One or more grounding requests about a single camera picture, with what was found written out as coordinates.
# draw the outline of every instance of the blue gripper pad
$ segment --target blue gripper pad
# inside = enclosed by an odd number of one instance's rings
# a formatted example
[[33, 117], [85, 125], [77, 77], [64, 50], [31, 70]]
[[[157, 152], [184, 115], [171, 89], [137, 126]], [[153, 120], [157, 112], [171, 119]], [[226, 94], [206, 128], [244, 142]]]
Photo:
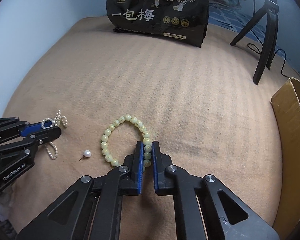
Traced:
[[157, 194], [158, 191], [158, 171], [157, 171], [157, 158], [155, 155], [155, 150], [154, 150], [154, 144], [152, 143], [152, 151], [151, 151], [151, 158], [152, 158], [152, 167], [153, 167], [153, 183], [154, 183], [154, 192]]
[[139, 167], [138, 167], [138, 195], [141, 194], [142, 190], [142, 177], [143, 177], [143, 153], [144, 153], [144, 144], [141, 142], [140, 147], [140, 158], [139, 158]]
[[[48, 121], [48, 122], [45, 122], [45, 123], [44, 123], [44, 126], [45, 126], [45, 127], [49, 127], [51, 124], [52, 124], [52, 122], [51, 122], [51, 121]], [[26, 136], [28, 136], [29, 134], [35, 133], [35, 132], [37, 132], [37, 131], [39, 131], [39, 130], [41, 130], [41, 129], [43, 129], [43, 128], [41, 127], [41, 123], [29, 124], [29, 125], [27, 125], [27, 126], [25, 127], [25, 129], [24, 129], [22, 132], [20, 132], [20, 135], [21, 135], [22, 137], [26, 137]]]

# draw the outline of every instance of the triangular cutout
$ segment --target triangular cutout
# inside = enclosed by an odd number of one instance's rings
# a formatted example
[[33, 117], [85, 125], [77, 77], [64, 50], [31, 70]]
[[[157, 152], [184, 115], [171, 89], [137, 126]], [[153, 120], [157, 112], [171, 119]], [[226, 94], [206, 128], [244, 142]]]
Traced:
[[78, 191], [73, 191], [48, 214], [48, 219], [53, 220], [63, 226], [66, 225], [78, 195]]
[[218, 196], [231, 225], [235, 225], [248, 218], [249, 215], [223, 190], [218, 191]]

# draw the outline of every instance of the black package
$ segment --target black package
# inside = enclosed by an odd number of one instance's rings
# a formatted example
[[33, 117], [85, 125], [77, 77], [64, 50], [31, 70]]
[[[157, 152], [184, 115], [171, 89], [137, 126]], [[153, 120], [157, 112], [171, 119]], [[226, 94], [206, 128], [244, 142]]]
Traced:
[[107, 15], [117, 32], [164, 35], [201, 47], [209, 0], [107, 0]]

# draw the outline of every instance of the gold circular emblem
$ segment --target gold circular emblem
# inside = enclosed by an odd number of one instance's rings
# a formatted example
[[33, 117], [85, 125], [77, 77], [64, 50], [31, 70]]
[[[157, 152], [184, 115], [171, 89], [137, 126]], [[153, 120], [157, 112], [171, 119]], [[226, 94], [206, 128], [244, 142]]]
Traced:
[[169, 16], [163, 17], [163, 22], [164, 23], [169, 23], [170, 22], [170, 17]]
[[171, 22], [172, 22], [173, 25], [178, 25], [180, 21], [177, 17], [173, 17]]
[[189, 26], [189, 21], [187, 19], [183, 19], [183, 20], [181, 20], [181, 25], [183, 27], [188, 27]]

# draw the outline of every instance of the black tripod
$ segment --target black tripod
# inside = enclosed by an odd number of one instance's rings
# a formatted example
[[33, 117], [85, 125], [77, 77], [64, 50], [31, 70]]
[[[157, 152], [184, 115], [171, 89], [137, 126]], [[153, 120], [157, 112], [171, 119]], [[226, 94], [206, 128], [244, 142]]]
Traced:
[[265, 0], [265, 5], [262, 6], [251, 20], [244, 26], [244, 28], [239, 32], [239, 34], [230, 42], [230, 45], [233, 46], [237, 44], [261, 19], [264, 15], [267, 14], [267, 26], [265, 40], [263, 43], [260, 59], [256, 68], [256, 71], [253, 75], [253, 83], [258, 85], [260, 78], [262, 76], [265, 67], [267, 66], [270, 69], [272, 58], [274, 56], [275, 44], [277, 42], [278, 34], [278, 15], [279, 6], [278, 0]]

